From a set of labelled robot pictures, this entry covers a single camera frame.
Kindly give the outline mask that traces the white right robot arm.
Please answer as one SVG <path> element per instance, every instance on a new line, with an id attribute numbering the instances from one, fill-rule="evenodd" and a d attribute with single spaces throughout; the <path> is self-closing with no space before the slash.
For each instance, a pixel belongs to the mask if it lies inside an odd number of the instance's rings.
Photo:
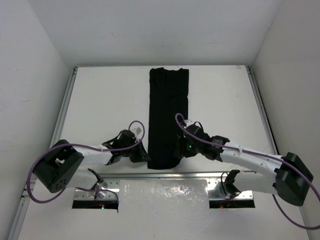
<path id="1" fill-rule="evenodd" d="M 222 136 L 209 136 L 201 124 L 182 123 L 175 156 L 179 159 L 201 154 L 211 161 L 235 164 L 248 169 L 231 170 L 221 183 L 222 196 L 234 197 L 243 191 L 279 196 L 301 207 L 314 177 L 301 158 L 288 152 L 285 156 L 265 154 L 243 148 Z"/>

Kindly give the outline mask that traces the black t-shirt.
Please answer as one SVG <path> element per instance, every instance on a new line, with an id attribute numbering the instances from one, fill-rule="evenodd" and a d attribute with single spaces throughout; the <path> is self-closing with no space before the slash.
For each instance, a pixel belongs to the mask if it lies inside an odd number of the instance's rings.
<path id="1" fill-rule="evenodd" d="M 147 167 L 152 170 L 167 170 L 176 167 L 181 159 L 176 158 L 178 135 L 182 133 L 175 115 L 188 118 L 189 70 L 153 68 L 149 72 L 149 124 Z"/>

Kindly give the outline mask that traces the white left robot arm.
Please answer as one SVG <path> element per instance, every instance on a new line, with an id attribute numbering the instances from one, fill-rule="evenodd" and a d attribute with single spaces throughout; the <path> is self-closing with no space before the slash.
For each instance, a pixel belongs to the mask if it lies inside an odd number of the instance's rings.
<path id="1" fill-rule="evenodd" d="M 132 163 L 150 162 L 143 143 L 137 138 L 140 128 L 122 130 L 116 137 L 97 146 L 71 145 L 59 140 L 35 165 L 32 173 L 49 190 L 57 193 L 64 188 L 91 190 L 102 178 L 91 165 L 113 165 L 121 158 Z"/>

